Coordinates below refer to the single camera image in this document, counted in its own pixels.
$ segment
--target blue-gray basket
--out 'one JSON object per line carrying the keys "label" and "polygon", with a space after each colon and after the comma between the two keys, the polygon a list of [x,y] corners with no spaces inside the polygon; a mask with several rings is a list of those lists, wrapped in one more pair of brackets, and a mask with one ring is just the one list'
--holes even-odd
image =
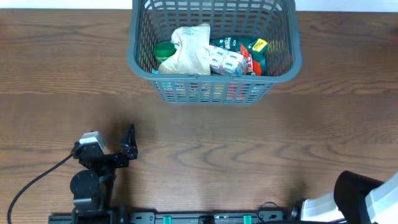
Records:
{"label": "blue-gray basket", "polygon": [[[133,0],[127,61],[152,82],[159,96],[173,103],[250,104],[275,83],[300,71],[302,56],[294,0]],[[170,41],[181,26],[208,23],[211,38],[248,36],[269,43],[266,76],[241,77],[152,74],[154,45]]]}

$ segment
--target wire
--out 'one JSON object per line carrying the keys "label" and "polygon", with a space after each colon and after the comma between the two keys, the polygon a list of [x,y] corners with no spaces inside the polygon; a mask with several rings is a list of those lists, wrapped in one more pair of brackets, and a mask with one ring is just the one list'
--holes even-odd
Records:
{"label": "wire", "polygon": [[265,223],[265,221],[260,217],[260,210],[263,208],[263,206],[265,206],[265,205],[275,205],[277,208],[279,208],[279,206],[275,203],[275,202],[264,202],[262,205],[260,205],[260,207],[259,207],[259,209],[257,209],[257,218],[261,221],[261,222],[263,222],[263,223]]}
{"label": "wire", "polygon": [[67,156],[66,158],[64,158],[64,160],[62,160],[61,162],[59,162],[57,165],[53,166],[51,169],[45,171],[43,174],[39,175],[38,177],[36,177],[34,180],[30,181],[29,184],[27,184],[12,200],[10,207],[8,208],[8,212],[7,212],[7,221],[8,224],[12,224],[11,222],[11,212],[12,212],[12,208],[14,208],[15,203],[17,202],[17,200],[19,199],[19,197],[32,185],[34,184],[36,181],[40,180],[42,177],[44,177],[45,175],[51,173],[51,171],[55,170],[56,168],[58,168],[60,165],[62,165],[64,162],[66,162],[68,159],[70,159],[72,157],[72,154],[70,154],[69,156]]}

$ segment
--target wood grain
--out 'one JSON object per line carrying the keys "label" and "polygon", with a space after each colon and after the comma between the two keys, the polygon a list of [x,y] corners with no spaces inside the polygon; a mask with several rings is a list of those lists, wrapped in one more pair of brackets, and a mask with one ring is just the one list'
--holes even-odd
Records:
{"label": "wood grain", "polygon": [[[0,222],[26,183],[84,132],[107,150],[129,122],[139,159],[113,204],[159,211],[286,206],[351,170],[398,170],[395,14],[299,12],[303,68],[251,106],[170,105],[126,62],[130,11],[0,11]],[[18,201],[14,223],[69,212],[70,160]]]}

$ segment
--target black cable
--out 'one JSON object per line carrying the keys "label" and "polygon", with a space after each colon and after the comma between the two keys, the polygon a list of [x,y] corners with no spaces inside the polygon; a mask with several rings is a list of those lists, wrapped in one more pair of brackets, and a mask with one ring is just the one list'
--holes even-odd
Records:
{"label": "black cable", "polygon": [[260,217],[260,210],[263,208],[263,206],[265,206],[265,205],[275,205],[277,208],[279,208],[279,206],[277,205],[277,204],[275,204],[274,202],[264,202],[260,207],[259,207],[259,209],[257,209],[257,218],[261,221],[261,222],[263,222],[263,223],[265,223],[265,221]]}
{"label": "black cable", "polygon": [[11,212],[12,212],[12,208],[14,208],[15,203],[17,202],[18,198],[25,192],[25,190],[27,190],[32,184],[34,184],[36,181],[40,180],[42,177],[44,177],[45,175],[49,174],[51,171],[55,170],[56,168],[58,168],[60,165],[62,165],[64,162],[66,162],[68,159],[70,159],[72,157],[72,154],[70,154],[69,156],[67,156],[66,158],[64,158],[64,160],[62,160],[61,162],[59,162],[57,165],[53,166],[51,169],[45,171],[43,174],[39,175],[38,177],[36,177],[34,180],[30,181],[29,184],[27,184],[12,200],[10,207],[8,208],[8,212],[7,212],[7,221],[8,224],[12,224],[11,222]]}

